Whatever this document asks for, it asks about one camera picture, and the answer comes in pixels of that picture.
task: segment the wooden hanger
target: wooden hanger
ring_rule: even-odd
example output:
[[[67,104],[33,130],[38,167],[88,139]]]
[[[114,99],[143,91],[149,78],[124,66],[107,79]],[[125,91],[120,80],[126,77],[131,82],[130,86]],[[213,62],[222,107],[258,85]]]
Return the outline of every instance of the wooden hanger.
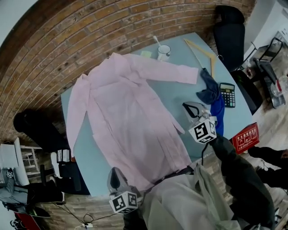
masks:
[[[198,49],[200,52],[202,52],[203,54],[205,54],[206,56],[208,56],[210,58],[210,65],[211,65],[211,76],[212,78],[214,77],[214,65],[216,62],[216,56],[213,53],[209,53],[206,50],[202,49],[201,47],[197,46],[194,42],[189,41],[188,39],[184,38],[184,41],[186,42],[186,44],[189,46],[189,48],[191,49],[192,53],[195,55],[195,57],[197,58],[200,66],[202,68],[205,68],[202,63],[200,62],[200,59],[197,57],[197,55],[195,54],[195,52],[193,51],[192,47],[195,47],[196,49]]]

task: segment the brick wall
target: brick wall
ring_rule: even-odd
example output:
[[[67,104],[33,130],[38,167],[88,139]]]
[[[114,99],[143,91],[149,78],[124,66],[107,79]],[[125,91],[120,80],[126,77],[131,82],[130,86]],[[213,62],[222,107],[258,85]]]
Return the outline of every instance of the brick wall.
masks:
[[[0,141],[29,141],[13,127],[26,108],[44,110],[65,132],[60,94],[112,52],[194,31],[213,46],[218,4],[247,19],[255,0],[39,0],[0,49]]]

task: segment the dark blue cloth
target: dark blue cloth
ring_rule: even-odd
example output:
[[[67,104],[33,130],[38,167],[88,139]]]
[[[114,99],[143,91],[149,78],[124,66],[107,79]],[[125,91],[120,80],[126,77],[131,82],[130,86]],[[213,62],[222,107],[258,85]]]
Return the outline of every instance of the dark blue cloth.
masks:
[[[210,112],[212,116],[217,117],[217,125],[215,127],[216,132],[223,136],[224,133],[224,111],[225,111],[225,103],[222,95],[220,94],[219,98],[211,104]]]
[[[200,76],[205,81],[207,89],[197,92],[198,98],[207,105],[211,105],[220,96],[220,90],[217,82],[211,77],[207,69],[204,68],[200,72]]]

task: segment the floor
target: floor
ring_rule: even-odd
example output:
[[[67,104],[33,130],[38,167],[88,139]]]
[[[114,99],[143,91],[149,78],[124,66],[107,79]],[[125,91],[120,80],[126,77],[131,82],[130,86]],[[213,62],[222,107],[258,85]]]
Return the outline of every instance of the floor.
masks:
[[[283,56],[287,54],[288,49],[284,49],[283,53],[280,53],[278,58],[272,63],[278,76],[287,74],[286,69],[284,69],[285,65],[277,65],[277,63],[282,63],[279,61],[279,59],[283,58]],[[258,146],[269,146],[276,150],[288,148],[287,115],[287,105],[274,110],[268,105],[267,102],[262,104],[261,108],[253,116],[253,121],[258,123],[259,128],[260,143]],[[218,160],[212,149],[208,148],[207,151],[211,154],[205,158],[204,166],[219,185],[227,202],[230,203],[232,197],[225,191],[225,184],[219,169]],[[251,162],[252,165],[260,165],[263,167],[263,163],[260,159],[254,159],[245,153],[242,154],[242,156]],[[283,199],[288,200],[288,196],[282,189],[272,189],[269,187],[268,189],[273,197],[275,207],[280,207],[280,215],[285,216],[287,214],[288,203],[284,202]],[[51,218],[45,220],[50,229],[74,230],[76,226],[80,225],[80,222],[75,217],[53,204],[41,204],[41,206],[51,214]],[[77,216],[77,218],[81,220],[83,220],[86,213],[90,214],[94,219],[112,214],[108,203],[108,196],[92,198],[90,196],[82,195],[67,195],[66,206],[75,216]],[[94,229],[98,230],[120,230],[123,229],[122,216],[114,215],[112,217],[103,218],[101,220],[94,221],[93,225]]]

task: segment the red box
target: red box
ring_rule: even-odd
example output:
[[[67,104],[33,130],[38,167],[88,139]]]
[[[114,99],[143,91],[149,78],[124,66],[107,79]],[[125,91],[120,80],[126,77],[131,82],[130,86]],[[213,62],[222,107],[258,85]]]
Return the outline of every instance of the red box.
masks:
[[[253,123],[235,135],[230,140],[236,149],[236,153],[240,154],[259,143],[259,131],[257,123]]]

